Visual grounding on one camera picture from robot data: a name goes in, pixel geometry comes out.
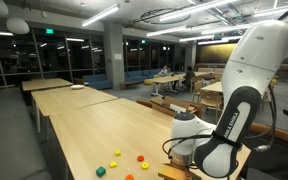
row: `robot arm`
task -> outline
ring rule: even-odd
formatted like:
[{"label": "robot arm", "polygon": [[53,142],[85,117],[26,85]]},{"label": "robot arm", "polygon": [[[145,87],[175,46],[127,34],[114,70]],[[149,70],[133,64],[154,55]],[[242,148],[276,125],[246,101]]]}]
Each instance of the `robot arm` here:
[{"label": "robot arm", "polygon": [[208,129],[205,133],[212,137],[176,146],[178,142],[173,142],[172,161],[187,166],[188,163],[179,162],[189,162],[187,156],[194,154],[195,165],[203,173],[215,178],[232,174],[237,167],[237,151],[256,116],[261,97],[287,55],[288,20],[262,21],[249,28],[232,52],[223,73],[224,108],[216,128],[201,124],[199,119],[191,119],[189,128],[183,124],[190,121],[180,117],[175,119],[181,126],[173,123],[173,138],[181,133],[197,134],[200,129]]}]

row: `wooden table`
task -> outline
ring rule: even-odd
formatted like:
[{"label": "wooden table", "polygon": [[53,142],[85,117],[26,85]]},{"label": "wooden table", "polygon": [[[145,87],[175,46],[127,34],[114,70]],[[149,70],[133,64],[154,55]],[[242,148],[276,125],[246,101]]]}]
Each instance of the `wooden table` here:
[{"label": "wooden table", "polygon": [[45,117],[68,110],[90,106],[97,103],[117,99],[117,97],[85,87],[72,90],[70,87],[32,92],[36,102],[36,124],[40,132],[40,111]]},{"label": "wooden table", "polygon": [[38,79],[32,81],[23,81],[23,91],[38,91],[50,88],[58,88],[58,87],[65,87],[71,86],[72,83],[65,81],[60,78],[55,79]]},{"label": "wooden table", "polygon": [[132,85],[136,85],[138,86],[139,84],[141,84],[141,81],[126,81],[126,82],[121,82],[120,83],[120,88],[125,88],[127,86],[132,86]]},{"label": "wooden table", "polygon": [[[205,74],[209,74],[208,72],[194,72],[195,76],[203,76]],[[169,82],[174,82],[174,81],[179,81],[184,79],[185,73],[182,74],[175,74],[174,76],[166,76],[166,77],[160,77],[160,78],[154,78],[154,79],[149,79],[149,81],[153,82],[153,89],[155,88],[155,92],[151,93],[152,96],[162,96],[161,94],[158,93],[159,89],[159,84],[164,84],[164,83],[169,83]],[[171,86],[170,91],[178,93],[177,91],[173,90],[173,87]]]},{"label": "wooden table", "polygon": [[221,82],[216,82],[214,84],[205,86],[203,88],[201,88],[202,91],[213,91],[213,92],[218,92],[218,93],[222,93],[223,89],[222,89],[222,83]]},{"label": "wooden table", "polygon": [[[125,179],[133,174],[137,180],[161,179],[158,171],[168,163],[161,146],[170,139],[172,117],[135,102],[118,99],[51,115],[50,120],[75,180]],[[116,157],[114,151],[121,150]],[[239,173],[250,150],[238,153]],[[148,170],[141,169],[137,156],[143,155]],[[109,163],[117,161],[117,167]],[[96,169],[103,166],[106,174],[99,178]],[[195,171],[203,180],[212,179]]]}]

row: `column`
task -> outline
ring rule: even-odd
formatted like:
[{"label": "column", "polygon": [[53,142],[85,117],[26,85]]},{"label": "column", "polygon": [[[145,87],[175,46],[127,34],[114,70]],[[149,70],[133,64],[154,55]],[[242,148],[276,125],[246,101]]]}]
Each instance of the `column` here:
[{"label": "column", "polygon": [[107,78],[112,81],[113,88],[119,88],[119,83],[124,82],[123,35],[121,24],[109,21],[104,23],[104,50]]},{"label": "column", "polygon": [[185,67],[184,71],[186,71],[187,66],[192,66],[194,69],[196,60],[196,42],[192,41],[186,45],[185,48]]}]

